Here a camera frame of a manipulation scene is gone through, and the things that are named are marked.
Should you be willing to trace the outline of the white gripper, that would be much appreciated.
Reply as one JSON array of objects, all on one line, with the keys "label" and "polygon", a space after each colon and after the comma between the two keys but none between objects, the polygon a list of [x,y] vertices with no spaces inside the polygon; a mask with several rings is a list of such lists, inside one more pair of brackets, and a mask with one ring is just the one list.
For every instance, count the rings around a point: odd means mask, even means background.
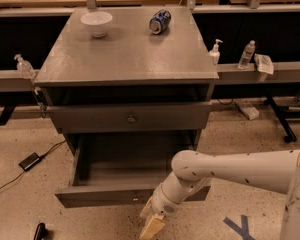
[{"label": "white gripper", "polygon": [[142,219],[147,219],[145,226],[140,233],[139,239],[151,240],[159,231],[164,228],[164,216],[172,216],[177,212],[177,210],[178,207],[176,204],[168,200],[162,192],[155,191],[152,195],[152,198],[148,199],[144,208],[140,212],[140,217]]}]

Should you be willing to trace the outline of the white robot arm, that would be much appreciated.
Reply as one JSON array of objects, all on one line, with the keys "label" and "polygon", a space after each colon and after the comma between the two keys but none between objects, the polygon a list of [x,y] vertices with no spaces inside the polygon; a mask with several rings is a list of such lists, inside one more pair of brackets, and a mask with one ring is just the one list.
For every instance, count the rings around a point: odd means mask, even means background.
[{"label": "white robot arm", "polygon": [[151,240],[165,218],[212,178],[285,194],[280,240],[300,240],[300,149],[232,155],[183,150],[174,155],[171,168],[140,213],[146,220],[141,240]]}]

